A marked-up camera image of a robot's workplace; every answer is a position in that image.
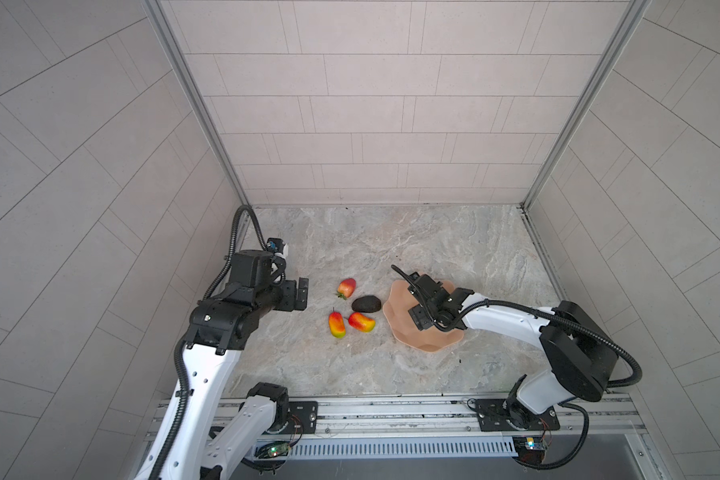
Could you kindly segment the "red yellow fake mango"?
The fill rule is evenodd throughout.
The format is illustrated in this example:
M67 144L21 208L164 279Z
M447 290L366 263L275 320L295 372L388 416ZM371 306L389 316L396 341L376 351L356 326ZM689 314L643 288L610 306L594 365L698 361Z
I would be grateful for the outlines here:
M353 312L348 318L348 324L358 331L368 333L375 328L376 321L363 313Z

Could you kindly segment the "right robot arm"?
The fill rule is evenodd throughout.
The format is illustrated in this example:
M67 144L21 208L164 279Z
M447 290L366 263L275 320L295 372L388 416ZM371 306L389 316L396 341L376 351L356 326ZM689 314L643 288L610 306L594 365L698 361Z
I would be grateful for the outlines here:
M512 428L534 428L554 405L571 399L598 402L607 390L618 355L577 304L563 301L555 308L532 308L465 288L448 292L441 282L416 272L401 277L416 299L409 314L418 330L485 330L544 352L547 366L521 376L501 407Z

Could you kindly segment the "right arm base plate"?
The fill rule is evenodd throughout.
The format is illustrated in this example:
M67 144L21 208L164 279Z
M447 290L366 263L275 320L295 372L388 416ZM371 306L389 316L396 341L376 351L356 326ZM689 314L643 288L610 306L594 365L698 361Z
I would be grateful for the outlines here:
M553 407L534 414L519 402L506 399L469 399L467 406L478 419L482 432L557 431L560 423Z

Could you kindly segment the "dark fake avocado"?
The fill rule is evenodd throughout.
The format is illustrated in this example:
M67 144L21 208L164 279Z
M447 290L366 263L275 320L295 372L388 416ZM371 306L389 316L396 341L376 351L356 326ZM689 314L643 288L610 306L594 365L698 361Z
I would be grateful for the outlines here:
M376 313L382 309L382 301L374 295L365 295L355 299L351 308L354 312Z

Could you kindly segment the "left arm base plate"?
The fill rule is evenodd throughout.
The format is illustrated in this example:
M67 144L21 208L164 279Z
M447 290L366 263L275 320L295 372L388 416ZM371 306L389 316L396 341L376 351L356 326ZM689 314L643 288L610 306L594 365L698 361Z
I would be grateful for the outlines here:
M279 430L271 429L265 435L314 434L316 431L319 404L317 401L291 401L289 420Z

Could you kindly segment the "red fake strawberry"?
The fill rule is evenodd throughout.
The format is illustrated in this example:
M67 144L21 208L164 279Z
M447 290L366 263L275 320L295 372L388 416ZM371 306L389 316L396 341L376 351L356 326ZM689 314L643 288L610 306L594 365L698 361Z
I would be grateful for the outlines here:
M349 299L356 290L356 280L353 278L346 278L340 282L337 287L336 295L341 299Z

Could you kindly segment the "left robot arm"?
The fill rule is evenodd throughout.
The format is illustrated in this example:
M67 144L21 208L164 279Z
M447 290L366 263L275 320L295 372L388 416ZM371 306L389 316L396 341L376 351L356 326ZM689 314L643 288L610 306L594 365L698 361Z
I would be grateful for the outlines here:
M173 397L136 478L228 479L264 433L288 425L287 388L260 382L232 421L210 434L227 380L261 318L307 307L309 283L286 278L287 253L285 243L271 239L262 250L232 254L224 290L192 311L173 353Z

